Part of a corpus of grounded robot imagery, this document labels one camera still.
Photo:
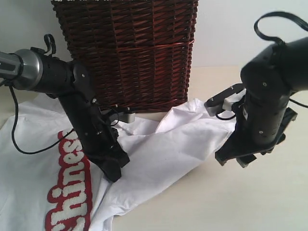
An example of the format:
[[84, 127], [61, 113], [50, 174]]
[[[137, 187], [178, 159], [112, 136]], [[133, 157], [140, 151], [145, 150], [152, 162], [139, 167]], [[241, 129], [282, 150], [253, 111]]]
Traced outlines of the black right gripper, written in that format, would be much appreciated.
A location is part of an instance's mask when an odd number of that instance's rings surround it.
[[265, 96], [257, 98], [246, 92], [242, 83], [237, 83], [209, 98], [204, 106], [210, 116], [224, 111], [231, 112], [232, 105], [244, 97], [243, 120], [223, 146], [215, 152], [215, 159], [221, 166], [236, 159], [245, 168], [257, 159], [256, 154], [271, 153], [278, 143], [278, 133], [289, 103], [290, 94], [278, 98]]

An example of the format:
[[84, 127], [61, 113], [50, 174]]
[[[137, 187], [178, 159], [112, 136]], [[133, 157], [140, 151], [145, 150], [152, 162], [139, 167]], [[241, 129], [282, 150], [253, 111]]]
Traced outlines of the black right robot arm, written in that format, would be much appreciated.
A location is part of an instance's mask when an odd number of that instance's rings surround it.
[[235, 130], [215, 152], [224, 165], [236, 159], [246, 167], [256, 154], [269, 154], [285, 140], [285, 130], [297, 117], [288, 107], [292, 95], [308, 88], [308, 40], [272, 44], [248, 62], [234, 84], [208, 99], [210, 116], [233, 112]]

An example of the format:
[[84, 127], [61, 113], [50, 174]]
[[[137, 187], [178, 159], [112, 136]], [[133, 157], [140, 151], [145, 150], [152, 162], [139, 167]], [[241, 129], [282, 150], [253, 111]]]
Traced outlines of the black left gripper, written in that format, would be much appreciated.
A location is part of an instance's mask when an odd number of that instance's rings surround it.
[[128, 154], [117, 144], [117, 138], [108, 123], [132, 123], [135, 113], [127, 107], [98, 106], [84, 99], [81, 94], [67, 94], [59, 97], [61, 106], [69, 118], [81, 142], [83, 152], [96, 164], [110, 182], [122, 177], [121, 169], [130, 162]]

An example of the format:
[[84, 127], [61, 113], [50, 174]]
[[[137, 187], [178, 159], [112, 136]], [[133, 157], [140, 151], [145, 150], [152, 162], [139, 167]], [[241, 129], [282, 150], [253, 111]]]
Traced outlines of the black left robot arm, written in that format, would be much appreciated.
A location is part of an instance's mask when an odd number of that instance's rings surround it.
[[134, 121], [129, 108], [113, 106], [101, 111], [90, 76], [81, 63], [64, 62], [32, 48], [0, 54], [0, 77], [11, 90], [45, 93], [59, 100], [84, 154], [111, 181], [118, 181], [129, 163], [128, 154], [117, 141], [114, 120]]

